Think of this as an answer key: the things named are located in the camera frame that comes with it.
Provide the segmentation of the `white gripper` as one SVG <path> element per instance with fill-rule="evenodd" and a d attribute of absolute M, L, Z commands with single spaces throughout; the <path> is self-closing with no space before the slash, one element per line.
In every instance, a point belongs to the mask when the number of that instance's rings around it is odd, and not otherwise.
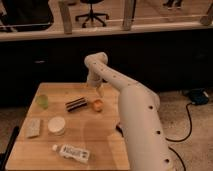
<path fill-rule="evenodd" d="M 86 87 L 96 87 L 96 92 L 99 95 L 100 98 L 103 98 L 103 90 L 101 87 L 101 84 L 103 82 L 103 79 L 96 74 L 95 72 L 89 71 L 86 81 Z"/>

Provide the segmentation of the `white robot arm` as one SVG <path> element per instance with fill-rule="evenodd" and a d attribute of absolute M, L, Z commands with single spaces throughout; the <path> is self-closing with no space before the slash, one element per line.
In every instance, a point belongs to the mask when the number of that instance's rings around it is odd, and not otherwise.
<path fill-rule="evenodd" d="M 84 63 L 87 83 L 105 80 L 118 92 L 118 111 L 131 171 L 176 171 L 158 115 L 159 96 L 142 83 L 110 68 L 104 52 L 90 54 Z"/>

